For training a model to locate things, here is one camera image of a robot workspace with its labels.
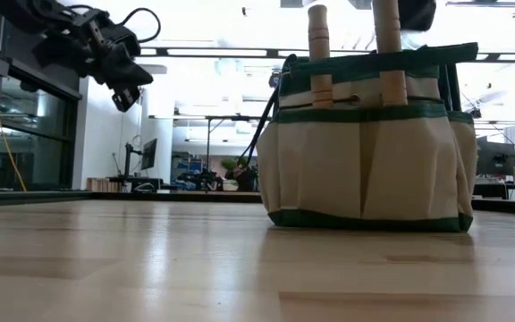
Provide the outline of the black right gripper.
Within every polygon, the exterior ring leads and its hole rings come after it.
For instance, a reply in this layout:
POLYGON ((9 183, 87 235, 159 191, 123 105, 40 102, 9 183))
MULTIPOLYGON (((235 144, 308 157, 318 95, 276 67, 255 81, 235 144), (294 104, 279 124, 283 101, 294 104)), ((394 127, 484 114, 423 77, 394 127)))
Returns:
POLYGON ((401 30, 430 30, 436 8, 435 0, 398 0, 401 30))

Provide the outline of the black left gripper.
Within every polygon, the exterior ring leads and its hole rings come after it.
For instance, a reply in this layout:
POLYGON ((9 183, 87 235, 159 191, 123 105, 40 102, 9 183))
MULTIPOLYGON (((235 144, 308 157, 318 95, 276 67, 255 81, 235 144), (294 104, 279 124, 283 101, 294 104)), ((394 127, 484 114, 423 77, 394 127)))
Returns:
POLYGON ((126 113, 140 98, 138 86, 152 75, 136 64, 123 44, 126 28, 106 11, 89 8, 77 13, 70 7, 36 7, 44 39, 32 49, 42 67, 59 64, 81 77, 93 76, 114 90, 112 100, 126 113))

